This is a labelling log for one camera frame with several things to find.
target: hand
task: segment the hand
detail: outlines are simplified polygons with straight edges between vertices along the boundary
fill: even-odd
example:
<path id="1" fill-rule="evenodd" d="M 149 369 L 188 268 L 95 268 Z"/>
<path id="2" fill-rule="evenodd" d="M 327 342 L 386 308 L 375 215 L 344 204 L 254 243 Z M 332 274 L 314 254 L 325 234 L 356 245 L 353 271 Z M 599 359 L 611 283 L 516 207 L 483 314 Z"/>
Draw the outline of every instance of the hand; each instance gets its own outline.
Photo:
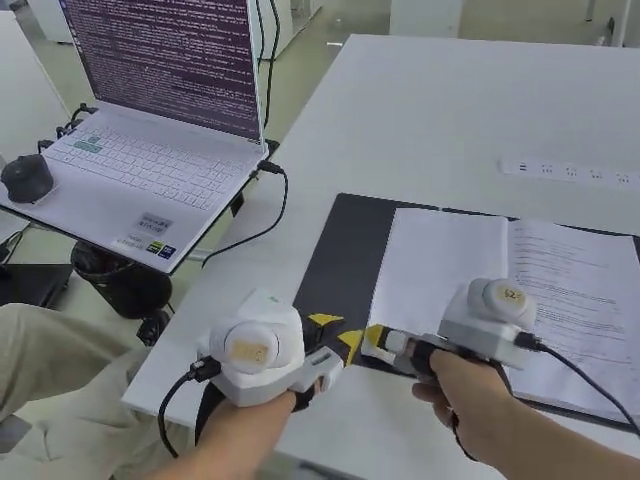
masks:
<path id="1" fill-rule="evenodd" d="M 440 388 L 417 383 L 413 395 L 433 403 L 433 411 L 447 428 L 455 411 L 460 420 L 457 432 L 465 450 L 474 458 L 494 465 L 501 442 L 500 426 L 508 422 L 509 410 L 517 401 L 511 396 L 496 370 L 471 363 L 458 355 L 437 350 L 431 368 Z"/>

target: white laptop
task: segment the white laptop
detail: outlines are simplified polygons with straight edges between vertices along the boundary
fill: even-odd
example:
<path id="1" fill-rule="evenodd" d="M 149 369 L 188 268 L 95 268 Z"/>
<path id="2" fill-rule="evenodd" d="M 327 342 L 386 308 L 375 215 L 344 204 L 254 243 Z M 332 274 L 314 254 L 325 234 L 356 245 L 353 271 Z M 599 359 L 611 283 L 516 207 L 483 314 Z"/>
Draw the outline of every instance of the white laptop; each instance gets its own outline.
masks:
<path id="1" fill-rule="evenodd" d="M 178 3 L 61 0 L 99 111 L 43 153 L 46 197 L 0 187 L 4 208 L 165 273 L 267 156 L 246 0 Z"/>

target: beige pants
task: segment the beige pants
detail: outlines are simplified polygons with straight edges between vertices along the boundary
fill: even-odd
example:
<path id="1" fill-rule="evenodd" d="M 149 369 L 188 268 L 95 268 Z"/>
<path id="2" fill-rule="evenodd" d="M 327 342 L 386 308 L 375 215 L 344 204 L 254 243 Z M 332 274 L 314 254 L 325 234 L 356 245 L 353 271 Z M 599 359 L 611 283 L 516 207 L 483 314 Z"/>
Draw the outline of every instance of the beige pants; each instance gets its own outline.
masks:
<path id="1" fill-rule="evenodd" d="M 0 421 L 30 400 L 81 388 L 0 456 L 0 478 L 140 478 L 170 460 L 155 417 L 120 402 L 148 350 L 125 352 L 85 322 L 37 307 L 0 307 Z M 168 434 L 178 452 L 193 445 L 186 427 L 169 424 Z"/>

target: black cable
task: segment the black cable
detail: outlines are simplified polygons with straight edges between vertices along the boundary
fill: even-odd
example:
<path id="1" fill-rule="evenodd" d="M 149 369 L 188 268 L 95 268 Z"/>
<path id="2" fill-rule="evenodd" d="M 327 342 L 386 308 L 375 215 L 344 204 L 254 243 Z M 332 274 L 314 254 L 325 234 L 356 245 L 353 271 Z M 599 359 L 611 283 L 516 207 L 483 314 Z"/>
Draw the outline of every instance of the black cable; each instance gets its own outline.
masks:
<path id="1" fill-rule="evenodd" d="M 228 252 L 229 250 L 231 250 L 232 248 L 236 248 L 239 247 L 240 245 L 244 245 L 245 243 L 248 243 L 252 240 L 255 240 L 258 237 L 261 237 L 263 235 L 266 235 L 267 233 L 269 233 L 271 230 L 273 230 L 274 228 L 276 228 L 278 226 L 278 224 L 280 223 L 280 220 L 282 220 L 282 217 L 284 216 L 284 211 L 287 208 L 287 198 L 289 196 L 289 177 L 287 177 L 286 172 L 279 167 L 278 165 L 271 163 L 269 161 L 263 160 L 262 162 L 260 162 L 260 164 L 258 165 L 258 168 L 260 170 L 269 172 L 269 173 L 276 173 L 276 174 L 280 174 L 284 177 L 284 195 L 282 196 L 282 207 L 280 208 L 280 213 L 278 214 L 278 217 L 276 218 L 275 222 L 273 222 L 273 224 L 271 224 L 271 226 L 269 228 L 266 228 L 265 230 L 256 233 L 255 235 L 251 235 L 250 237 L 245 238 L 244 240 L 240 240 L 239 242 L 233 243 L 231 245 L 229 245 L 228 247 L 224 247 L 221 248 L 220 250 L 216 250 L 215 252 L 209 254 L 202 262 L 202 268 L 205 267 L 205 265 L 207 264 L 207 262 L 212 259 L 215 256 L 220 255 L 221 253 L 224 252 Z"/>
<path id="2" fill-rule="evenodd" d="M 263 128 L 266 128 L 267 124 L 269 123 L 269 114 L 271 112 L 271 80 L 273 78 L 273 64 L 276 61 L 276 50 L 278 49 L 278 42 L 280 41 L 280 16 L 278 15 L 276 0 L 269 0 L 269 3 L 271 4 L 271 11 L 273 12 L 273 17 L 276 23 L 276 33 L 275 37 L 273 38 L 271 59 L 269 59 L 269 73 L 267 74 L 267 106 L 264 112 L 264 125 L 262 126 Z"/>
<path id="3" fill-rule="evenodd" d="M 262 18 L 260 0 L 256 0 L 256 11 L 258 12 L 258 24 L 260 25 L 260 55 L 258 55 L 258 73 L 260 73 L 260 62 L 264 56 L 264 19 Z"/>
<path id="4" fill-rule="evenodd" d="M 162 403 L 160 404 L 160 408 L 158 410 L 158 430 L 160 431 L 160 440 L 162 440 L 162 444 L 169 451 L 173 458 L 178 458 L 180 455 L 176 452 L 176 449 L 171 445 L 171 441 L 167 436 L 167 425 L 164 422 L 164 416 L 167 411 L 167 407 L 169 406 L 169 402 L 176 394 L 180 387 L 185 383 L 195 380 L 198 383 L 202 383 L 205 380 L 209 380 L 210 378 L 215 377 L 220 373 L 220 362 L 213 359 L 210 356 L 202 357 L 196 362 L 193 362 L 189 367 L 189 371 L 182 375 L 176 383 L 169 389 L 165 397 L 162 399 Z"/>
<path id="5" fill-rule="evenodd" d="M 6 248 L 9 248 L 9 246 L 11 245 L 11 243 L 13 243 L 13 247 L 11 248 L 11 250 L 9 251 L 9 254 L 5 257 L 5 259 L 2 261 L 3 265 L 6 265 L 7 263 L 9 263 L 9 260 L 11 260 L 11 257 L 13 257 L 13 253 L 16 251 L 16 249 L 18 248 L 18 244 L 22 241 L 22 237 L 24 236 L 24 230 L 20 230 L 19 232 L 16 232 L 14 234 L 12 234 L 6 242 L 4 242 L 4 246 Z"/>
<path id="6" fill-rule="evenodd" d="M 42 154 L 42 150 L 46 150 L 53 145 L 53 140 L 38 140 L 36 146 L 38 147 L 38 153 Z"/>
<path id="7" fill-rule="evenodd" d="M 169 389 L 169 391 L 167 392 L 167 395 L 162 399 L 162 403 L 160 404 L 160 409 L 158 410 L 158 429 L 160 430 L 160 440 L 162 440 L 162 443 L 164 444 L 165 448 L 169 451 L 169 453 L 173 458 L 178 458 L 179 455 L 178 455 L 178 452 L 176 452 L 176 449 L 173 448 L 173 445 L 171 445 L 171 441 L 167 436 L 167 425 L 164 423 L 164 414 L 167 411 L 167 406 L 169 405 L 169 402 L 171 401 L 173 396 L 176 394 L 176 392 L 180 389 L 180 387 L 182 387 L 182 385 L 187 383 L 189 380 L 192 380 L 192 378 L 190 378 L 189 373 L 190 372 L 185 373 L 183 376 L 181 376 L 178 379 L 176 383 L 173 384 L 173 387 Z"/>
<path id="8" fill-rule="evenodd" d="M 589 385 L 591 385 L 591 387 L 593 387 L 600 395 L 602 395 L 604 398 L 606 398 L 611 403 L 613 403 L 616 406 L 616 408 L 618 410 L 620 410 L 620 413 L 622 413 L 624 418 L 627 419 L 627 421 L 629 422 L 629 425 L 631 425 L 631 427 L 633 429 L 633 433 L 635 433 L 638 436 L 638 438 L 640 438 L 640 428 L 638 427 L 638 424 L 633 419 L 633 417 L 629 414 L 627 409 L 624 408 L 624 406 L 618 400 L 616 400 L 613 397 L 613 395 L 611 395 L 604 388 L 602 388 L 600 385 L 598 385 L 589 375 L 587 375 L 584 371 L 582 371 L 582 369 L 580 367 L 578 367 L 575 363 L 571 362 L 569 359 L 565 358 L 564 356 L 562 356 L 561 354 L 559 354 L 558 352 L 556 352 L 552 348 L 546 346 L 542 342 L 538 343 L 537 350 L 539 352 L 548 353 L 552 357 L 560 360 L 563 364 L 565 364 L 567 367 L 569 367 L 575 373 L 580 375 L 580 377 L 585 382 L 587 382 Z"/>
<path id="9" fill-rule="evenodd" d="M 76 109 L 75 112 L 73 112 L 73 114 L 71 115 L 71 120 L 64 126 L 64 129 L 66 130 L 67 128 L 73 126 L 73 124 L 75 123 L 75 121 L 78 118 L 78 115 L 80 115 L 81 113 L 89 113 L 89 114 L 94 114 L 98 111 L 97 108 L 95 107 L 89 107 L 86 103 L 81 103 L 80 106 Z"/>

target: black clipboard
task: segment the black clipboard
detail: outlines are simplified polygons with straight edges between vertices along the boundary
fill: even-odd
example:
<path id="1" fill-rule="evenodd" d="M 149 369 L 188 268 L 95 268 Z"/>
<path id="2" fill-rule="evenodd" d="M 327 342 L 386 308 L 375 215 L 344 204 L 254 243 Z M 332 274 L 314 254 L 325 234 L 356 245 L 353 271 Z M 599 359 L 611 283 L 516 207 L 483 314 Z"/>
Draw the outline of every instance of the black clipboard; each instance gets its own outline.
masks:
<path id="1" fill-rule="evenodd" d="M 490 216 L 490 214 L 481 212 L 419 205 L 347 193 L 338 194 L 294 300 L 294 306 L 301 313 L 302 318 L 307 318 L 308 315 L 315 313 L 325 313 L 344 318 L 340 327 L 341 331 L 366 327 L 373 292 L 397 208 L 424 208 L 450 213 Z M 625 235 L 587 228 L 570 228 L 604 235 Z M 640 258 L 640 239 L 634 235 L 629 236 L 633 237 L 636 256 Z M 331 341 L 331 339 L 327 340 L 327 345 L 331 346 Z M 353 357 L 353 363 L 402 375 L 381 360 L 361 355 L 359 349 Z M 523 401 L 540 410 L 632 431 L 630 425 L 625 422 L 544 403 Z"/>

